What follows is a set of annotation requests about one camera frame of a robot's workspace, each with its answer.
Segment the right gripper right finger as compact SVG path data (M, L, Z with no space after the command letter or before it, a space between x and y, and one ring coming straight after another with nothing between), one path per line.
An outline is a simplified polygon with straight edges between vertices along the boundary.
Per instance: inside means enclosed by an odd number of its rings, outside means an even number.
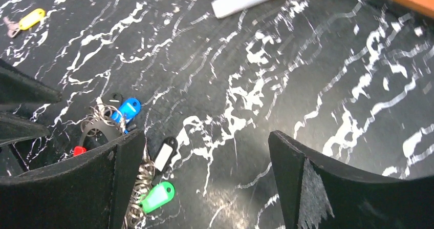
M433 177L370 173L281 131L268 145L286 228L433 228Z

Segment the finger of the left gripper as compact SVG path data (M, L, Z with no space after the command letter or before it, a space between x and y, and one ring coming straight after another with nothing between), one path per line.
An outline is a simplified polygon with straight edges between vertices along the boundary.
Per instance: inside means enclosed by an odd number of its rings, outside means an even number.
M49 129L41 124L8 112L1 112L1 146L36 139L49 134Z

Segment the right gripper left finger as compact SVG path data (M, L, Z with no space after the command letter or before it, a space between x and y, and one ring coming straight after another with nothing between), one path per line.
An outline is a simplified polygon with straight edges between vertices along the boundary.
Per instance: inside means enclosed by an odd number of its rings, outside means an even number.
M1 228L121 228L146 138L131 131L64 161L1 177Z

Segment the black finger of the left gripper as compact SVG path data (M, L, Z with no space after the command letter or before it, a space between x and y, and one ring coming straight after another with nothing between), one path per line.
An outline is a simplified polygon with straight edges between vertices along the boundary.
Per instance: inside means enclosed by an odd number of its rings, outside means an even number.
M22 103L57 103L61 93L1 60L1 110Z

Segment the green key tag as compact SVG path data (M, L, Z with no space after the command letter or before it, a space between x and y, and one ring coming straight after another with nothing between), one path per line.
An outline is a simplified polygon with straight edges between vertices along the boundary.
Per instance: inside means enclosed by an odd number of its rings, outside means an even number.
M176 193L172 183L165 181L153 187L144 199L139 203L139 207L143 212L148 214L161 206L172 201Z

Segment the blue key tag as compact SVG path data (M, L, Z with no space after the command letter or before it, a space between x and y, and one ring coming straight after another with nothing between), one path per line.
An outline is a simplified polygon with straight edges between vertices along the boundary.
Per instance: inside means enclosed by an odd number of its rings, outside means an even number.
M128 133L126 125L133 120L141 111L141 103L136 98L128 98L119 108L117 108L111 119L120 124L124 134Z

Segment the red white keyring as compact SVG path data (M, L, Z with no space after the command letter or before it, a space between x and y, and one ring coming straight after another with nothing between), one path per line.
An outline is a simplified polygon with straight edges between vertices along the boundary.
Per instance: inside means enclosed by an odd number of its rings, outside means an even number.
M116 124L116 122L110 120L109 123L103 120L90 120L86 123L82 130L82 135L79 140L79 144L74 147L73 156L78 156L90 150L90 147L85 147L84 142L87 137L93 137L98 134L104 136L107 141L112 141L123 135L122 129Z

